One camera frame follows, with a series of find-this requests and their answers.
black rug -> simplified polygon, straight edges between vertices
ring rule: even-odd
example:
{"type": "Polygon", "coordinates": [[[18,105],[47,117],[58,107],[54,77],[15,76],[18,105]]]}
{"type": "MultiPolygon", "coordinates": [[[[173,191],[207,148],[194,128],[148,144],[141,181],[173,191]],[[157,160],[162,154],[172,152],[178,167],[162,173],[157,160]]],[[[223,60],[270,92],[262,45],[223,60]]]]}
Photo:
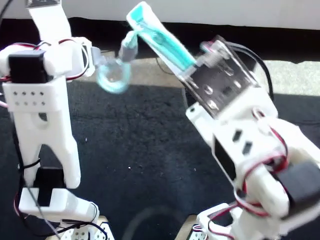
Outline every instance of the black rug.
{"type": "MultiPolygon", "coordinates": [[[[82,173],[80,187],[73,192],[98,204],[116,239],[138,215],[149,218],[141,222],[134,240],[173,240],[189,214],[233,200],[210,149],[185,117],[180,89],[131,86],[122,95],[111,95],[95,83],[73,82],[68,94],[82,173]]],[[[276,95],[275,102],[281,118],[300,125],[320,146],[318,97],[276,95]]],[[[13,210],[17,157],[3,108],[0,118],[0,236],[35,239],[13,210]]],[[[46,165],[57,164],[47,148],[40,155],[46,165]]],[[[29,220],[38,232],[48,231],[42,222],[29,220]]],[[[319,223],[286,239],[316,240],[319,223]]]]}

red wire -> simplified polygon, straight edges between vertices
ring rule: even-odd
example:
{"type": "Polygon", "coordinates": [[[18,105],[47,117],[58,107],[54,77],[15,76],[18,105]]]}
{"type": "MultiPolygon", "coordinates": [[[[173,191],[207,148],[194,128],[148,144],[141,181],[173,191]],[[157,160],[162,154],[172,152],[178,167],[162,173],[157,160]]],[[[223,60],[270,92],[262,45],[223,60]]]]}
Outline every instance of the red wire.
{"type": "Polygon", "coordinates": [[[209,220],[209,222],[208,222],[208,230],[209,230],[209,232],[212,233],[212,234],[219,235],[219,236],[227,237],[227,238],[229,238],[229,239],[231,239],[231,240],[235,240],[235,238],[234,238],[232,235],[230,235],[230,234],[223,233],[223,232],[213,231],[213,230],[210,228],[210,222],[212,222],[215,218],[217,218],[217,217],[219,217],[219,216],[222,216],[222,215],[230,212],[231,209],[234,209],[234,208],[236,208],[236,207],[238,207],[238,206],[239,206],[238,203],[237,203],[237,204],[230,205],[229,207],[227,207],[227,208],[219,211],[216,215],[214,215],[213,217],[211,217],[210,220],[209,220]]]}
{"type": "Polygon", "coordinates": [[[33,44],[28,44],[28,43],[14,43],[12,45],[18,45],[26,48],[34,48],[35,46],[33,44]]]}

cable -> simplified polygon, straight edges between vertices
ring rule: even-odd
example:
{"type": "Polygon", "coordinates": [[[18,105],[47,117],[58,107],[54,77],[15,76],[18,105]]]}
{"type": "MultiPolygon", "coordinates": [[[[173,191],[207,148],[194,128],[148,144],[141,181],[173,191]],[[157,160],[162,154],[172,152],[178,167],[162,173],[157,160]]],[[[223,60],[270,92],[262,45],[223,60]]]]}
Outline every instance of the cable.
{"type": "Polygon", "coordinates": [[[1,10],[1,12],[0,12],[0,26],[1,26],[2,21],[3,21],[3,19],[4,19],[5,13],[7,12],[8,8],[9,8],[9,6],[10,6],[10,4],[11,4],[12,2],[13,2],[13,0],[8,0],[8,1],[6,2],[6,4],[3,6],[3,8],[2,8],[2,10],[1,10]]]}
{"type": "Polygon", "coordinates": [[[262,70],[264,71],[264,74],[266,76],[266,80],[268,82],[268,88],[269,88],[269,96],[271,98],[272,101],[274,101],[275,96],[274,96],[274,87],[272,84],[272,80],[271,80],[271,75],[269,72],[269,69],[267,67],[267,65],[265,64],[265,62],[262,60],[261,57],[259,57],[255,52],[253,52],[251,49],[238,44],[238,43],[234,43],[234,42],[227,42],[227,44],[235,51],[235,52],[239,52],[239,53],[243,53],[246,54],[247,56],[249,56],[250,58],[252,58],[253,60],[255,60],[262,68],[262,70]]]}
{"type": "Polygon", "coordinates": [[[154,59],[156,61],[156,64],[158,65],[158,67],[160,68],[160,70],[162,72],[164,72],[165,74],[169,74],[169,75],[175,75],[173,72],[168,72],[168,71],[164,70],[163,67],[160,65],[159,60],[158,60],[157,57],[155,57],[154,59]]]}
{"type": "Polygon", "coordinates": [[[22,46],[22,47],[26,47],[26,48],[34,48],[34,47],[36,47],[35,44],[27,43],[27,42],[15,42],[12,45],[18,45],[18,46],[22,46]]]}
{"type": "Polygon", "coordinates": [[[0,101],[0,107],[3,107],[5,109],[8,108],[8,104],[6,104],[4,101],[0,101]]]}
{"type": "MultiPolygon", "coordinates": [[[[67,41],[72,41],[72,42],[74,42],[74,43],[76,43],[76,44],[80,44],[80,43],[76,42],[75,40],[69,39],[69,38],[60,40],[60,41],[59,41],[59,44],[62,44],[62,43],[67,42],[67,41]]],[[[85,74],[85,72],[86,72],[86,71],[88,70],[88,68],[89,68],[89,56],[88,56],[88,53],[87,53],[87,51],[85,50],[84,46],[83,46],[82,44],[80,44],[80,45],[81,45],[81,49],[82,49],[82,52],[83,52],[84,57],[85,57],[85,60],[86,60],[85,67],[84,67],[83,71],[80,72],[79,74],[74,75],[74,76],[69,76],[69,77],[67,77],[67,78],[66,78],[67,81],[71,81],[71,80],[80,78],[83,74],[85,74]]]]}
{"type": "Polygon", "coordinates": [[[48,46],[51,46],[50,43],[48,43],[48,42],[46,42],[46,41],[42,41],[42,42],[40,42],[38,45],[34,46],[33,50],[38,50],[38,49],[40,49],[40,47],[41,47],[42,45],[45,45],[45,44],[47,44],[48,46]]]}
{"type": "Polygon", "coordinates": [[[29,187],[27,184],[26,184],[25,186],[26,186],[26,189],[28,190],[29,194],[31,195],[31,198],[32,198],[32,200],[34,201],[36,207],[38,208],[39,213],[40,213],[42,219],[43,219],[44,222],[49,226],[49,228],[52,230],[52,232],[54,233],[54,235],[55,235],[59,240],[61,240],[61,237],[60,237],[59,234],[57,233],[57,230],[56,230],[56,229],[54,228],[54,226],[52,226],[52,224],[46,219],[44,213],[43,213],[42,210],[41,210],[41,207],[39,206],[38,201],[36,200],[35,195],[34,195],[34,194],[32,193],[32,191],[31,191],[30,187],[29,187]]]}
{"type": "Polygon", "coordinates": [[[236,208],[236,207],[238,207],[238,206],[239,206],[239,205],[238,205],[237,203],[232,204],[232,205],[229,205],[228,207],[220,210],[216,215],[214,215],[213,217],[211,217],[210,220],[208,221],[208,230],[209,230],[209,232],[212,233],[212,234],[215,234],[215,235],[227,237],[227,238],[229,238],[229,239],[231,239],[231,240],[235,240],[235,237],[232,236],[232,235],[230,235],[230,234],[228,234],[228,233],[213,231],[213,230],[210,228],[210,223],[211,223],[214,219],[216,219],[217,217],[222,216],[222,215],[230,212],[230,210],[232,210],[232,209],[234,209],[234,208],[236,208]]]}

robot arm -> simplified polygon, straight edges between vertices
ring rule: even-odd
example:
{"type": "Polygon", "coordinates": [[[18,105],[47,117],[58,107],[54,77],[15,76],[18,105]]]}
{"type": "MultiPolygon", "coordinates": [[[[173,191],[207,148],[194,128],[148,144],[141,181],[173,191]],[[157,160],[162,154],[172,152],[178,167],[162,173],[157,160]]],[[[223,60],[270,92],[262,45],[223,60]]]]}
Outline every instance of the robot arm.
{"type": "MultiPolygon", "coordinates": [[[[22,161],[24,186],[16,199],[17,209],[19,214],[63,227],[85,222],[94,225],[98,206],[69,191],[79,186],[81,169],[67,93],[68,80],[94,73],[92,45],[84,37],[71,36],[60,1],[26,1],[26,7],[38,27],[40,44],[13,44],[0,51],[0,72],[8,79],[3,83],[4,96],[22,161]],[[41,165],[42,145],[52,149],[62,168],[41,165]]],[[[75,239],[83,233],[83,239],[94,239],[94,229],[88,224],[80,224],[65,238],[75,239]]]]}
{"type": "Polygon", "coordinates": [[[198,215],[209,239],[274,239],[314,220],[320,150],[297,126],[278,119],[267,92],[228,43],[217,37],[194,59],[147,3],[134,7],[127,21],[197,100],[186,115],[234,187],[236,204],[198,215]],[[214,223],[229,211],[232,224],[214,223]]]}

